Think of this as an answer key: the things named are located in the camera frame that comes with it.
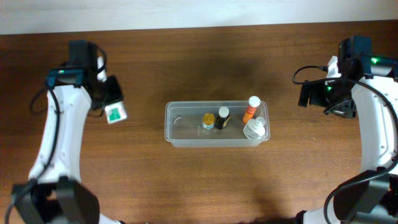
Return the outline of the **white and green box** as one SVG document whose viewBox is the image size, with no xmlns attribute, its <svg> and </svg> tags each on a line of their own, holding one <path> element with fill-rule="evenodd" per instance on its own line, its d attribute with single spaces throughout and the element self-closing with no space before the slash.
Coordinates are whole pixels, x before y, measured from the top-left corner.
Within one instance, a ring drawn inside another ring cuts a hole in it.
<svg viewBox="0 0 398 224">
<path fill-rule="evenodd" d="M 108 124 L 124 121 L 128 117 L 123 101 L 105 106 L 104 111 Z"/>
</svg>

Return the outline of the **orange tube with white cap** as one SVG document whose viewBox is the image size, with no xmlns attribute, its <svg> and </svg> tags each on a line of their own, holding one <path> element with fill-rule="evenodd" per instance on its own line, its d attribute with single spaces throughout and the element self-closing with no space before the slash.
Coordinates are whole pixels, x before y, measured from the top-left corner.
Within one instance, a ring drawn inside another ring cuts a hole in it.
<svg viewBox="0 0 398 224">
<path fill-rule="evenodd" d="M 246 112 L 243 116 L 243 122 L 247 123 L 250 119 L 253 118 L 254 113 L 257 110 L 257 107 L 261 104 L 261 100 L 258 96 L 251 96 L 248 100 L 248 107 L 246 108 Z"/>
</svg>

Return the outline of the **white squeeze bottle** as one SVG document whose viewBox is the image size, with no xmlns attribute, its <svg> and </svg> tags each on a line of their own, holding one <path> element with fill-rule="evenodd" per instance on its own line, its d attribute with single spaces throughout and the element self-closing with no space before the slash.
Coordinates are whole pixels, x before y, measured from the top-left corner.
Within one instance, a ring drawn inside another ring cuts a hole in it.
<svg viewBox="0 0 398 224">
<path fill-rule="evenodd" d="M 263 117 L 250 119 L 243 129 L 243 133 L 248 139 L 262 139 L 267 134 L 265 125 L 266 121 Z"/>
</svg>

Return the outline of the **dark bottle with white cap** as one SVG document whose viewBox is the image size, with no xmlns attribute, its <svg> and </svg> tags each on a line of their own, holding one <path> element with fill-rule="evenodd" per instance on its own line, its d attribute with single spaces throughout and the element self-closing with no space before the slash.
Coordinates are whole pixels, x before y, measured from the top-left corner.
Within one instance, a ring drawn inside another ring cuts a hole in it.
<svg viewBox="0 0 398 224">
<path fill-rule="evenodd" d="M 218 116 L 216 118 L 215 121 L 215 127 L 217 129 L 224 129 L 229 121 L 229 109 L 226 106 L 222 106 L 219 110 L 218 110 Z"/>
</svg>

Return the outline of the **small jar with gold lid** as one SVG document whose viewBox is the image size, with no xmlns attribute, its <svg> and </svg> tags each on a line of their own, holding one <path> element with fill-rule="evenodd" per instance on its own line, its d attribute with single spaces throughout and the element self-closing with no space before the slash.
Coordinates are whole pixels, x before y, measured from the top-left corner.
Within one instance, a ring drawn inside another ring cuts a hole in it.
<svg viewBox="0 0 398 224">
<path fill-rule="evenodd" d="M 202 126 L 205 129 L 212 129 L 215 125 L 215 116 L 212 113 L 206 113 L 202 119 Z"/>
</svg>

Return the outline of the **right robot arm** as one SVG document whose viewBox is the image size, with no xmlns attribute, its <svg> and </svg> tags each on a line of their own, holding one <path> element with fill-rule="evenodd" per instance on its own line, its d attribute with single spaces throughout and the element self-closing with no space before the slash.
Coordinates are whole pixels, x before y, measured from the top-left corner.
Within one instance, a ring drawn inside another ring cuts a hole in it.
<svg viewBox="0 0 398 224">
<path fill-rule="evenodd" d="M 371 38 L 342 40 L 320 80 L 299 82 L 298 105 L 358 118 L 361 171 L 343 182 L 318 210 L 296 223 L 397 223 L 397 59 L 374 55 Z"/>
</svg>

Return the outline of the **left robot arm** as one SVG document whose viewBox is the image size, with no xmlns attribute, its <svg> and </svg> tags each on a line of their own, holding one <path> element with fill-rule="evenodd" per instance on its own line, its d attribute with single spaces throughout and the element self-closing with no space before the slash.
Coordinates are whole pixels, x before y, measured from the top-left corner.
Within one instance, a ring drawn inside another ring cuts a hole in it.
<svg viewBox="0 0 398 224">
<path fill-rule="evenodd" d="M 126 119 L 123 94 L 106 69 L 53 69 L 45 82 L 47 118 L 38 156 L 26 184 L 12 188 L 12 203 L 25 223 L 114 223 L 81 183 L 80 152 L 86 117 L 106 113 L 108 123 Z"/>
</svg>

